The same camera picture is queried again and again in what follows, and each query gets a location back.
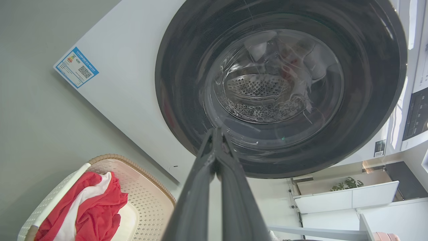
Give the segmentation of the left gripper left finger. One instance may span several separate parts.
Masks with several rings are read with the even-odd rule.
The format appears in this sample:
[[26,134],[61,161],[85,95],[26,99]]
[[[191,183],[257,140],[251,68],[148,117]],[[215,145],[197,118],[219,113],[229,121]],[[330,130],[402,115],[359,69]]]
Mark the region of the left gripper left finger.
[[215,129],[206,134],[162,241],[208,240],[209,189],[216,173]]

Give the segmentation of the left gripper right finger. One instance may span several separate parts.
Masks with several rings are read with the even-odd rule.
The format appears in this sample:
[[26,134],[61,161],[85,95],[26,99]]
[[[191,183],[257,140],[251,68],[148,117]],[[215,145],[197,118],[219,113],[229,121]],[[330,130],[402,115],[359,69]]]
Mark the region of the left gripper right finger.
[[217,177],[221,181],[224,241],[269,241],[269,231],[229,136],[217,128]]

